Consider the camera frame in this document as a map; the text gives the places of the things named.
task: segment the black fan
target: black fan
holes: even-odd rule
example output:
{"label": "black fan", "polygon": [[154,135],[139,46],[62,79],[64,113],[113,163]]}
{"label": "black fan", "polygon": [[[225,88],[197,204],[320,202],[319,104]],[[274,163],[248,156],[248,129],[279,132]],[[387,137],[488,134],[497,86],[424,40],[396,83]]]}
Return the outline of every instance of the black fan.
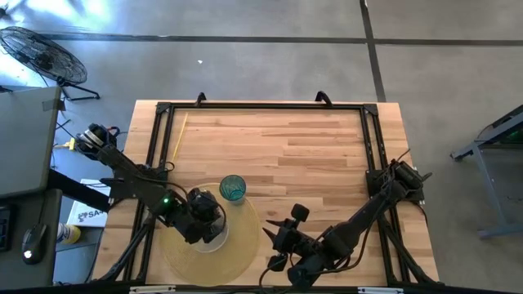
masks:
{"label": "black fan", "polygon": [[[77,86],[87,81],[82,62],[55,42],[21,27],[0,29],[0,44],[20,63],[38,74],[56,81],[67,100],[100,99],[95,91]],[[75,87],[95,96],[71,98],[63,87]]]}

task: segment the wooden tabletop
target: wooden tabletop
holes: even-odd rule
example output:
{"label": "wooden tabletop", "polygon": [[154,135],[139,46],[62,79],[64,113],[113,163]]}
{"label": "wooden tabletop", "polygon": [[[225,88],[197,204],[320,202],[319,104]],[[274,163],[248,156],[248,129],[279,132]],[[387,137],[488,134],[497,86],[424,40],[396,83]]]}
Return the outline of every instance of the wooden tabletop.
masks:
{"label": "wooden tabletop", "polygon": [[[125,145],[125,154],[135,163],[145,162],[157,103],[157,100],[136,102]],[[400,106],[379,103],[378,111],[390,160],[408,148]],[[155,165],[159,160],[165,121],[163,119],[160,127]],[[369,125],[374,142],[372,123]],[[173,160],[180,137],[177,157]],[[246,195],[256,207],[261,224],[274,232],[275,227],[265,220],[290,217],[294,203],[311,210],[300,230],[316,237],[329,225],[346,221],[368,199],[364,182],[364,172],[368,168],[357,111],[177,109],[167,160],[176,165],[169,180],[187,189],[203,183],[219,183],[230,174],[242,176],[247,183]],[[409,154],[404,160],[412,163]],[[109,212],[93,278],[106,273],[127,246],[135,210],[136,200],[125,200]],[[427,274],[437,280],[423,214],[411,203],[400,203],[398,213],[405,246]],[[156,227],[158,230],[162,225],[157,222]],[[256,258],[231,285],[257,285],[268,259],[275,254],[270,240],[262,231],[259,234],[262,237]],[[164,260],[158,236],[158,232],[154,234],[147,283],[186,284]],[[390,247],[394,271],[399,277],[396,251],[391,244]],[[141,249],[139,247],[136,254],[134,274],[140,264]],[[360,246],[355,249],[353,260],[360,249]],[[289,285],[285,272],[268,273],[264,284]],[[376,225],[357,267],[343,273],[322,275],[315,283],[316,286],[385,284]]]}

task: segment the fan grille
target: fan grille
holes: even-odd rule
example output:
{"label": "fan grille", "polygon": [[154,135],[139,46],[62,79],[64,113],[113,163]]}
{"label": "fan grille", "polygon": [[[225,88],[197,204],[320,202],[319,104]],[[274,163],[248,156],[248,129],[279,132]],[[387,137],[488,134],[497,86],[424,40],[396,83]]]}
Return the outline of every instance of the fan grille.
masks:
{"label": "fan grille", "polygon": [[74,85],[87,81],[87,71],[78,58],[31,30],[16,26],[0,29],[0,44],[20,63],[47,78],[63,78]]}

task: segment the gray floor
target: gray floor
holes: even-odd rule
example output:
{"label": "gray floor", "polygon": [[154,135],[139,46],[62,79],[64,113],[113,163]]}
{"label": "gray floor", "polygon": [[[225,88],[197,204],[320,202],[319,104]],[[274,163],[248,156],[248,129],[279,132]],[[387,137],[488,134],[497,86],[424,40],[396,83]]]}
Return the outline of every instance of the gray floor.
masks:
{"label": "gray floor", "polygon": [[[0,20],[0,27],[16,24],[44,33],[364,37],[356,0],[16,2],[20,5],[11,1],[11,20]],[[523,2],[517,0],[367,3],[376,38],[523,39]],[[103,97],[67,104],[60,120],[71,118],[72,132],[91,122],[125,130],[136,99],[194,99],[200,91],[212,100],[310,100],[324,90],[336,101],[376,101],[366,45],[59,43],[86,65],[84,86]],[[400,103],[413,160],[420,170],[434,172],[425,194],[441,281],[522,292],[523,236],[478,239],[478,229],[494,224],[494,210],[474,162],[454,163],[449,152],[521,104],[523,47],[378,46],[377,52],[387,101]],[[8,56],[0,55],[0,62],[9,65],[2,67],[0,84],[45,86]],[[57,132],[57,143],[67,140]],[[110,174],[66,150],[56,151],[55,158],[59,171],[77,180]],[[64,201],[62,220],[70,205]],[[523,211],[523,204],[512,205]],[[96,241],[96,232],[90,234]],[[82,247],[58,253],[55,280],[82,282],[93,252],[94,247]]]}

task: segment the white paper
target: white paper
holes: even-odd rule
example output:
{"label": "white paper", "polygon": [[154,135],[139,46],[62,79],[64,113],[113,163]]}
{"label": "white paper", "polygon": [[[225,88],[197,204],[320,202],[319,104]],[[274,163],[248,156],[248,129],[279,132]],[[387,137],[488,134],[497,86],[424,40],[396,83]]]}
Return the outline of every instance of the white paper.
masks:
{"label": "white paper", "polygon": [[[88,186],[88,188],[94,189],[100,193],[103,193],[109,197],[109,192],[111,188],[104,186],[98,180],[89,180],[82,179],[81,184],[99,184],[96,186]],[[105,222],[107,221],[107,213],[97,210],[95,208],[89,207],[84,203],[79,201],[74,201],[73,208],[71,208],[71,213],[69,214],[69,219],[67,220],[67,225],[76,225],[76,226],[86,226],[86,227],[96,227],[103,228],[105,227]]]}

